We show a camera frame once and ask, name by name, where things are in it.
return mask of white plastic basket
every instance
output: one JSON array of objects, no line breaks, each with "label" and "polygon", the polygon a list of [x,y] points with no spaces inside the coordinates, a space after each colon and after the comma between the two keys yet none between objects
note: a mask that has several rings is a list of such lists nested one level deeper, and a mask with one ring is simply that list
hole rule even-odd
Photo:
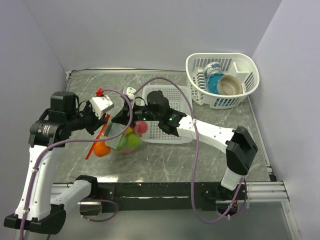
[{"label": "white plastic basket", "polygon": [[[242,85],[243,94],[219,95],[205,91],[204,67],[211,62],[221,64],[221,72],[236,77]],[[186,85],[192,99],[199,105],[208,104],[211,109],[228,109],[239,105],[253,93],[260,82],[254,61],[242,53],[194,53],[185,62]]]},{"label": "white plastic basket", "polygon": [[[188,101],[192,106],[190,89],[186,86],[179,86],[179,88],[186,95]],[[169,105],[171,108],[190,115],[190,109],[187,105],[186,100],[181,95],[179,90],[176,89],[173,85],[147,85],[143,88],[142,98],[145,100],[145,102],[147,102],[148,93],[158,90],[162,91],[163,96],[165,96],[169,100]],[[158,127],[158,123],[158,121],[147,121],[148,130],[142,136],[143,141],[157,144],[185,144],[190,143],[192,141],[192,138],[178,137],[164,133]]]}]

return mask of green apple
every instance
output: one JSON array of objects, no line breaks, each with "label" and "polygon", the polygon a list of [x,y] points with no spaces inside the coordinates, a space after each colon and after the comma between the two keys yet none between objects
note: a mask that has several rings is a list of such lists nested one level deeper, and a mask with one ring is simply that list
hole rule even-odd
[{"label": "green apple", "polygon": [[135,149],[141,143],[140,137],[130,132],[126,135],[126,146],[130,149]]}]

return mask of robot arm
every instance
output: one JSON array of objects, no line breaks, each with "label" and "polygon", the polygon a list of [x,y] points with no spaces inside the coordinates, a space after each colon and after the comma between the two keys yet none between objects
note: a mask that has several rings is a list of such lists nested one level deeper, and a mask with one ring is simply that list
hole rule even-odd
[{"label": "robot arm", "polygon": [[[248,174],[258,151],[248,130],[242,126],[238,126],[237,129],[224,128],[192,120],[191,116],[170,108],[168,99],[161,91],[152,91],[146,98],[147,105],[144,106],[136,105],[133,101],[133,124],[136,121],[159,121],[159,128],[167,134],[196,139],[196,123],[200,142],[226,154],[227,169],[221,185],[233,191],[241,177]],[[111,121],[123,125],[128,123],[129,107],[126,103]]]},{"label": "robot arm", "polygon": [[[85,102],[81,111],[79,98],[75,93],[61,91],[51,96],[50,108],[30,128],[30,158],[23,194],[15,213],[5,218],[5,227],[20,228],[26,212],[26,196],[35,163],[47,146],[68,139],[76,130],[86,129],[93,135],[95,130],[106,123],[106,112],[113,107],[108,96],[93,97]],[[53,148],[38,165],[24,224],[26,230],[40,234],[57,234],[62,229],[69,210],[82,199],[97,195],[97,178],[79,176],[70,188],[51,199],[55,171],[63,151],[64,145]]]}]

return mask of orange object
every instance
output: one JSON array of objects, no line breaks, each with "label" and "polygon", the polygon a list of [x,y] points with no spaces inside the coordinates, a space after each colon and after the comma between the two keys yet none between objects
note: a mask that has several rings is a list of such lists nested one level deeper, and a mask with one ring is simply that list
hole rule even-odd
[{"label": "orange object", "polygon": [[93,147],[93,153],[97,157],[103,157],[111,152],[111,147],[107,146],[104,141],[97,141]]},{"label": "orange object", "polygon": [[[110,115],[107,114],[106,117],[105,117],[105,119],[108,121],[109,118],[110,118]],[[101,131],[99,132],[98,136],[96,136],[95,139],[99,139],[99,138],[102,136],[102,134],[104,134],[104,131],[105,131],[106,127],[107,127],[107,123],[106,123],[105,125],[103,125],[103,127],[101,128]],[[96,145],[96,142],[94,142],[94,143],[92,144],[92,146],[91,146],[88,154],[87,154],[86,157],[85,157],[85,160],[88,160],[88,159],[89,159],[92,151],[94,150],[95,145]]]}]

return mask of red clip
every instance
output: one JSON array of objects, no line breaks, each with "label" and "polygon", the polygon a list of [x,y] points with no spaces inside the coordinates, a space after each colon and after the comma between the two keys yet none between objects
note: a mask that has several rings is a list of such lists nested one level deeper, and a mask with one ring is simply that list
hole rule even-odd
[{"label": "red clip", "polygon": [[95,94],[98,96],[98,97],[101,97],[104,95],[104,92],[102,91],[102,88],[99,88],[98,91],[95,92]]}]

